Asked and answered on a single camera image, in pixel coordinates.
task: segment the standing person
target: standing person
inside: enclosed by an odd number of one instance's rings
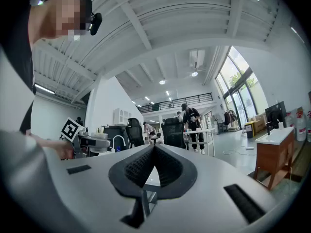
[[[200,128],[201,124],[200,124],[199,119],[201,118],[201,116],[198,113],[198,111],[194,108],[188,107],[185,103],[181,105],[181,108],[182,108],[181,109],[182,111],[185,111],[183,123],[186,124],[188,122],[189,129],[193,131],[196,131],[197,128]],[[190,135],[191,135],[192,141],[195,142],[196,141],[195,134],[190,134]],[[198,133],[198,136],[199,136],[199,142],[204,142],[203,133]],[[192,147],[194,149],[194,152],[198,151],[196,149],[197,147],[196,144],[193,144]],[[201,151],[201,154],[205,154],[204,144],[200,144],[200,151]]]
[[[36,41],[56,39],[63,35],[81,35],[92,22],[92,0],[44,0],[42,5],[31,6],[6,32],[2,45],[12,67],[35,94],[32,50]],[[19,131],[34,138],[41,147],[55,149],[61,159],[71,159],[73,148],[69,141],[50,141],[31,133],[31,105]]]
[[[180,111],[177,112],[177,118],[179,122],[183,122],[183,117],[181,116]]]
[[[144,129],[145,131],[149,132],[149,135],[155,135],[155,130],[153,129],[153,127],[151,125],[149,125],[148,123],[144,122]]]
[[[80,124],[83,127],[83,122],[81,121],[81,117],[78,116],[76,123]]]
[[[164,122],[165,122],[165,119],[162,120],[162,123],[161,123],[161,128],[163,129],[163,126],[164,126]]]

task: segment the person's hand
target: person's hand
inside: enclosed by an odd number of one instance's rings
[[[73,159],[73,147],[69,141],[52,141],[50,146],[56,150],[60,159]]]

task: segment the sink faucet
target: sink faucet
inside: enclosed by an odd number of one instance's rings
[[[115,152],[115,138],[116,137],[121,137],[122,139],[123,139],[123,144],[124,144],[124,146],[126,146],[126,144],[125,144],[125,140],[124,140],[124,138],[123,138],[123,136],[120,136],[120,135],[116,135],[113,139],[112,139],[112,152]]]
[[[269,125],[269,123],[271,123],[271,122],[267,122],[267,123],[266,123],[268,135],[270,135],[270,131],[273,129],[273,125]]]

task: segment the bottle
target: bottle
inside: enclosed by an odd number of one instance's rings
[[[302,142],[307,137],[306,121],[303,112],[297,112],[297,141]]]
[[[286,122],[286,127],[294,127],[294,135],[296,135],[296,126],[295,126],[294,118],[291,112],[286,113],[285,122]]]
[[[311,142],[311,111],[308,114],[308,122],[307,122],[307,140]]]

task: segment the mesh office chair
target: mesh office chair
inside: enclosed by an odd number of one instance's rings
[[[178,118],[166,119],[163,125],[164,144],[185,149],[184,124]]]
[[[125,127],[127,136],[131,143],[131,148],[133,145],[135,147],[144,145],[144,139],[142,138],[142,129],[139,121],[136,118],[129,118],[127,120],[127,126]]]

